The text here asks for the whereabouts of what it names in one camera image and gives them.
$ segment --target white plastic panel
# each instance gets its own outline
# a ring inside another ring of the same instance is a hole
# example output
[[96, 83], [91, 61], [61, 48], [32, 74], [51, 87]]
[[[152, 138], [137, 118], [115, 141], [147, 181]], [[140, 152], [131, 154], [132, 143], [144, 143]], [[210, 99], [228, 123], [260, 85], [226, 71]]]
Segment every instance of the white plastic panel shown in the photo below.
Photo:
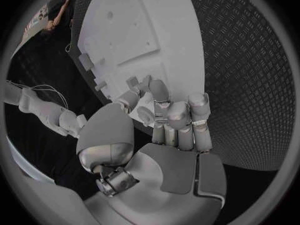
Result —
[[[132, 76], [162, 79], [175, 102], [204, 92], [203, 45], [191, 0], [92, 0], [78, 47], [94, 63], [95, 86], [106, 82], [101, 91], [109, 99], [126, 92]], [[138, 106], [154, 110], [149, 94]], [[140, 120], [136, 109], [130, 116]]]

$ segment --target person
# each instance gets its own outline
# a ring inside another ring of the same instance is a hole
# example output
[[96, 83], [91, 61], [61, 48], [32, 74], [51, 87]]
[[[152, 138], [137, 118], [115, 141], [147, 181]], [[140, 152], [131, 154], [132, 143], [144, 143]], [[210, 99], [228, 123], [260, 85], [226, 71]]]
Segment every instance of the person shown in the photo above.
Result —
[[45, 31], [52, 32], [58, 28], [72, 25], [76, 0], [50, 0], [48, 7], [48, 22]]

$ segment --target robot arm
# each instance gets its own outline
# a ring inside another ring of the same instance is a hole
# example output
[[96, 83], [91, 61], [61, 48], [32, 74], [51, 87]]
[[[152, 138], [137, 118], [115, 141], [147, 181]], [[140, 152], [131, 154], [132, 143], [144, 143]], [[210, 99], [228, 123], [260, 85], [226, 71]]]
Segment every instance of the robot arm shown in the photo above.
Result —
[[29, 87], [19, 88], [8, 81], [5, 84], [4, 102], [18, 106], [23, 113], [36, 115], [46, 127], [62, 136], [78, 138], [86, 123], [84, 115], [76, 116], [74, 112], [54, 102], [41, 100]]

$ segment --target wire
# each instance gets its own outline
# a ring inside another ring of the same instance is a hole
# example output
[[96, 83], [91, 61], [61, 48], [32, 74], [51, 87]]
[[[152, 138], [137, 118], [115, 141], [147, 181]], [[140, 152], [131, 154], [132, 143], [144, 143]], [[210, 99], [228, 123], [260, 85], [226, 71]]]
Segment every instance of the wire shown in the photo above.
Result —
[[65, 109], [69, 110], [69, 105], [68, 105], [68, 102], [66, 100], [66, 98], [64, 97], [64, 95], [62, 93], [60, 93], [59, 91], [57, 91], [53, 86], [51, 85], [48, 85], [48, 84], [40, 84], [40, 85], [36, 85], [36, 86], [27, 86], [27, 85], [24, 85], [24, 84], [20, 84], [20, 83], [16, 83], [16, 82], [13, 82], [13, 81], [10, 81], [10, 80], [6, 80], [7, 83], [10, 83], [18, 88], [21, 88], [21, 89], [24, 89], [24, 88], [27, 88], [27, 89], [31, 89], [31, 90], [35, 90], [35, 91], [49, 91], [49, 92], [55, 92], [57, 93], [57, 95], [60, 97], [60, 99], [62, 100], [62, 103], [63, 103], [63, 106]]

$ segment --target dark background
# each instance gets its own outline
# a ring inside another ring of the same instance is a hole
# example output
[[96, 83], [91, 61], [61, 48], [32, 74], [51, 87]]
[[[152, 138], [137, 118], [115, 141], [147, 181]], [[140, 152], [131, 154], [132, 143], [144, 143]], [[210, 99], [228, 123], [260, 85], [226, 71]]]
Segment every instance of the dark background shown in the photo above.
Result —
[[[26, 4], [29, 4], [31, 0], [0, 0], [1, 6], [1, 19], [0, 19], [0, 38], [5, 40], [7, 38], [9, 29], [14, 25], [14, 21], [18, 18], [18, 15], [26, 9]], [[270, 0], [274, 4], [274, 9], [277, 12], [283, 14], [284, 22], [289, 25], [289, 29], [294, 35], [295, 39], [300, 37], [300, 22], [298, 18], [299, 14], [299, 0]], [[249, 176], [248, 180], [244, 183], [255, 184], [258, 181], [251, 180]], [[15, 198], [10, 188], [7, 186], [5, 179], [1, 176], [1, 198], [2, 198], [2, 218], [9, 219], [10, 223], [14, 224], [19, 221], [25, 224], [35, 224], [34, 219], [23, 209], [18, 200]], [[292, 223], [299, 223], [299, 216], [296, 210], [297, 202], [299, 200], [300, 194], [298, 188], [300, 187], [300, 176], [298, 175], [294, 181], [293, 186], [279, 204], [279, 206], [274, 210], [271, 216], [264, 221], [263, 224], [277, 224], [280, 220], [292, 221]], [[245, 194], [251, 194], [251, 185], [249, 185], [249, 190], [242, 191]], [[241, 204], [232, 204], [238, 209]]]

